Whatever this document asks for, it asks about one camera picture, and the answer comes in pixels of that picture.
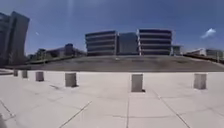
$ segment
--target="pavement tile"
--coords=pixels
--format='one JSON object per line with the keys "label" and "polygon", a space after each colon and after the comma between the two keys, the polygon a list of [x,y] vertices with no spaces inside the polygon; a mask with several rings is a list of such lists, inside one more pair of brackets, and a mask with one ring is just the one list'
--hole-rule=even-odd
{"label": "pavement tile", "polygon": [[129,118],[128,128],[188,128],[178,117]]}
{"label": "pavement tile", "polygon": [[92,102],[86,109],[96,115],[110,115],[127,117],[128,101],[99,98]]}
{"label": "pavement tile", "polygon": [[177,113],[188,113],[207,109],[204,105],[188,97],[168,98],[164,101]]}
{"label": "pavement tile", "polygon": [[57,103],[49,103],[24,112],[16,120],[26,128],[59,128],[80,110]]}
{"label": "pavement tile", "polygon": [[129,101],[130,117],[166,117],[174,115],[175,113],[159,99],[144,98],[130,99]]}
{"label": "pavement tile", "polygon": [[224,106],[222,107],[217,107],[217,108],[212,108],[214,111],[218,112],[220,115],[224,117]]}
{"label": "pavement tile", "polygon": [[46,104],[49,100],[28,91],[14,91],[10,96],[2,97],[2,102],[12,114],[18,114]]}
{"label": "pavement tile", "polygon": [[13,119],[13,118],[7,120],[7,121],[5,122],[5,124],[6,124],[7,128],[25,128],[25,127],[21,126],[19,123],[17,123],[17,122],[15,121],[15,119]]}
{"label": "pavement tile", "polygon": [[224,118],[211,110],[181,115],[190,128],[224,128]]}
{"label": "pavement tile", "polygon": [[64,104],[70,107],[76,107],[76,108],[82,109],[87,104],[94,101],[95,99],[96,98],[94,98],[93,96],[76,93],[76,94],[70,94],[63,98],[60,98],[56,102],[59,102],[61,104]]}
{"label": "pavement tile", "polygon": [[84,110],[63,128],[126,128],[126,121],[126,118],[98,115]]}
{"label": "pavement tile", "polygon": [[0,114],[4,120],[11,117],[10,113],[5,109],[5,107],[0,103]]}
{"label": "pavement tile", "polygon": [[219,93],[204,93],[191,97],[197,102],[204,104],[206,107],[219,107],[224,105],[224,95]]}

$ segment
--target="building facade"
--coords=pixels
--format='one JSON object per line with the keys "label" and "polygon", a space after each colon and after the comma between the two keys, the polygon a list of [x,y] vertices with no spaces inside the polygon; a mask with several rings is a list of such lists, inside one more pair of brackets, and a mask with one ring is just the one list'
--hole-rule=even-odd
{"label": "building facade", "polygon": [[140,55],[170,55],[172,32],[159,29],[137,31]]}
{"label": "building facade", "polygon": [[25,62],[25,40],[29,18],[12,12],[10,16],[0,14],[0,59],[1,64],[23,64]]}
{"label": "building facade", "polygon": [[89,56],[97,55],[171,55],[172,32],[139,29],[137,33],[105,31],[86,34]]}
{"label": "building facade", "polygon": [[118,55],[139,55],[136,33],[120,33],[118,36]]}
{"label": "building facade", "polygon": [[224,51],[212,48],[199,48],[193,51],[186,52],[188,55],[206,56],[213,59],[224,59]]}
{"label": "building facade", "polygon": [[104,31],[88,33],[85,35],[88,56],[116,55],[117,39],[116,31]]}

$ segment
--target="sky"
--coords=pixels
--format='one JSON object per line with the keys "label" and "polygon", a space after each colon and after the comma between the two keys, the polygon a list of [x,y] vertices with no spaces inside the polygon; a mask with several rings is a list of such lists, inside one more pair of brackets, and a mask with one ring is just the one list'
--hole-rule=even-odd
{"label": "sky", "polygon": [[85,34],[104,30],[170,29],[184,50],[224,49],[223,0],[0,0],[0,12],[29,17],[26,54],[73,43],[85,50]]}

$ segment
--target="ground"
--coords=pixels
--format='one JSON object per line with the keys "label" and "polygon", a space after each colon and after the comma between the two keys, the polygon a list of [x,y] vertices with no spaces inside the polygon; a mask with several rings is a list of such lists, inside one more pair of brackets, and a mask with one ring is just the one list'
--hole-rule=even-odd
{"label": "ground", "polygon": [[0,113],[8,128],[223,128],[224,73],[207,74],[197,90],[194,73],[143,73],[140,93],[129,73],[86,73],[76,88],[4,75]]}

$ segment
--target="bollard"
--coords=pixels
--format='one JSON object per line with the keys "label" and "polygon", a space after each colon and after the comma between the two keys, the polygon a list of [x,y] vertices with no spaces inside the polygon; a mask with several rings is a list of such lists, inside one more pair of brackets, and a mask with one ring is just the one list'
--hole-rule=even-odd
{"label": "bollard", "polygon": [[0,128],[7,128],[5,125],[5,121],[2,118],[2,115],[0,114]]}
{"label": "bollard", "polygon": [[65,86],[77,87],[76,73],[65,73]]}
{"label": "bollard", "polygon": [[132,74],[131,92],[142,92],[142,74]]}
{"label": "bollard", "polygon": [[28,78],[27,70],[22,70],[21,73],[22,73],[22,78]]}
{"label": "bollard", "polygon": [[16,69],[13,70],[13,76],[18,76],[18,70]]}
{"label": "bollard", "polygon": [[206,89],[206,74],[195,74],[194,75],[194,88]]}
{"label": "bollard", "polygon": [[36,72],[36,81],[44,81],[44,72]]}

